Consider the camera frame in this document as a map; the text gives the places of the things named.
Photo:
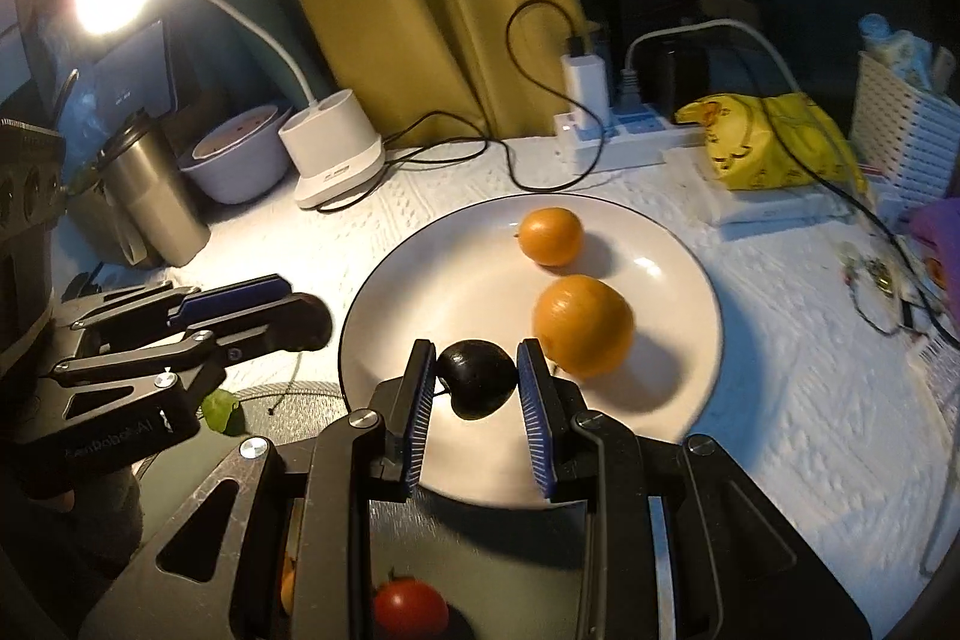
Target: white tablecloth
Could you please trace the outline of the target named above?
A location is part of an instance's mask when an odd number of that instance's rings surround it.
[[[517,140],[515,149],[528,184],[565,178],[554,140]],[[278,272],[295,290],[320,296],[333,313],[334,338],[304,355],[299,379],[331,386],[344,316],[376,263],[431,220],[515,192],[497,150],[455,167],[395,172],[370,199],[337,215],[298,210],[295,181],[222,214],[208,246],[168,276],[215,287]],[[716,437],[749,472],[882,637],[923,588],[920,551],[947,445],[901,340],[858,319],[841,281],[835,244],[846,239],[869,253],[867,236],[834,221],[725,242],[685,215],[663,166],[601,173],[578,190],[650,215],[703,263],[726,344],[720,379],[694,429]],[[240,365],[227,387],[284,381],[293,363],[292,355],[275,354]],[[950,537],[958,521],[947,522]]]

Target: black fruit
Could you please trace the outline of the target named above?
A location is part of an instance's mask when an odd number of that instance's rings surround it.
[[[503,407],[517,387],[517,367],[498,345],[464,339],[440,353],[437,377],[450,392],[450,407],[475,421]]]

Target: yellow package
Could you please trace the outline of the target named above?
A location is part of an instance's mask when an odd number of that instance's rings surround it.
[[[800,161],[825,180],[845,183],[853,172],[858,191],[864,191],[866,182],[850,145],[833,119],[807,95],[790,92],[763,101],[779,135]],[[791,188],[812,182],[776,140],[759,98],[708,95],[677,110],[676,119],[680,124],[704,126],[707,155],[717,179],[731,191]],[[834,146],[842,159],[837,158]]]

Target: red tomato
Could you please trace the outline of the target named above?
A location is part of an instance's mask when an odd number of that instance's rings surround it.
[[[443,597],[423,581],[391,579],[377,589],[373,618],[390,640],[437,637],[450,621]]]

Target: basket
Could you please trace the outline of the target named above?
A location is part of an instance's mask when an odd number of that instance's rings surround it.
[[[851,140],[906,207],[942,199],[960,149],[960,107],[917,90],[860,54]]]

